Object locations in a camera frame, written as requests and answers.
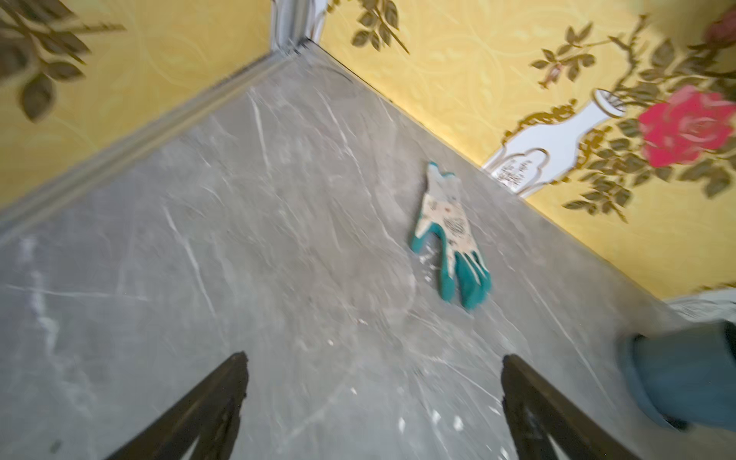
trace white vase pattern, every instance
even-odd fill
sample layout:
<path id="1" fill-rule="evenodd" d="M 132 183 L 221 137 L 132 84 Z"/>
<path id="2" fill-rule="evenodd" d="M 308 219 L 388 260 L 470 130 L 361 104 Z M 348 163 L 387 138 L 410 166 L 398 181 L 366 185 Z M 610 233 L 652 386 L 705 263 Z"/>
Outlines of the white vase pattern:
<path id="1" fill-rule="evenodd" d="M 575 167 L 578 144 L 586 133 L 625 114 L 626 106 L 618 97 L 594 90 L 592 100 L 570 119 L 558 124 L 535 124 L 516 134 L 491 156 L 483 170 L 526 198 Z"/>

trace pink rose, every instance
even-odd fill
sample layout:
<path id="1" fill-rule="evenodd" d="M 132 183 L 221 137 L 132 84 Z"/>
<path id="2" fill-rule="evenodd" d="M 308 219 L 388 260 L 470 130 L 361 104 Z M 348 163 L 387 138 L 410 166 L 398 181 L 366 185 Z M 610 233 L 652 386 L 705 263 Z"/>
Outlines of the pink rose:
<path id="1" fill-rule="evenodd" d="M 728 48 L 736 43 L 736 7 L 731 7 L 710 24 L 703 34 L 703 41 L 710 48 Z"/>
<path id="2" fill-rule="evenodd" d="M 734 113 L 736 104 L 719 93 L 685 86 L 639 116 L 643 154 L 654 168 L 695 161 L 703 149 L 723 146 L 733 132 L 729 122 Z"/>

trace floral wallpaper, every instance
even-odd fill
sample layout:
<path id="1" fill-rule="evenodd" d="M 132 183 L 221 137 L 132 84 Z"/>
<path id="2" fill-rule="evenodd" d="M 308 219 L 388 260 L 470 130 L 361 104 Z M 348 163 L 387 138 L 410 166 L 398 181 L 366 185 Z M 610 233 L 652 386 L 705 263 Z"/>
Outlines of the floral wallpaper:
<path id="1" fill-rule="evenodd" d="M 270 47 L 269 0 L 0 0 L 0 7 L 0 207 Z"/>
<path id="2" fill-rule="evenodd" d="M 319 44 L 659 298 L 736 278 L 729 1 L 392 3 L 404 46 L 361 0 Z"/>

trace paint spot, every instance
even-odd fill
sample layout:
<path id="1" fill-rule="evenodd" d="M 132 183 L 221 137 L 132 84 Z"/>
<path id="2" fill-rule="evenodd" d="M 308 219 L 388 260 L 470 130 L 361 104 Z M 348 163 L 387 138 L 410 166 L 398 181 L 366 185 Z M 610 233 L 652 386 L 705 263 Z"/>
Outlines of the paint spot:
<path id="1" fill-rule="evenodd" d="M 63 444 L 61 442 L 61 439 L 57 439 L 56 441 L 54 441 L 54 444 L 52 444 L 51 447 L 49 447 L 49 452 L 51 453 L 58 452 L 59 449 L 61 448 L 61 444 Z"/>

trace work glove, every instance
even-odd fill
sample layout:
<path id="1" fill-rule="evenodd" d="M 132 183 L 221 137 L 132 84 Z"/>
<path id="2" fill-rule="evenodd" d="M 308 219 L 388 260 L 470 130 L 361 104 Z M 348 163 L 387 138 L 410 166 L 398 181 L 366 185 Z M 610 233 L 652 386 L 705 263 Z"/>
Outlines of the work glove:
<path id="1" fill-rule="evenodd" d="M 426 236 L 435 233 L 442 240 L 442 268 L 439 291 L 450 302 L 455 295 L 455 279 L 460 282 L 461 303 L 467 310 L 483 302 L 491 289 L 478 245 L 470 234 L 470 223 L 460 203 L 460 179 L 440 174 L 437 163 L 427 165 L 427 192 L 411 241 L 411 250 L 420 252 Z"/>

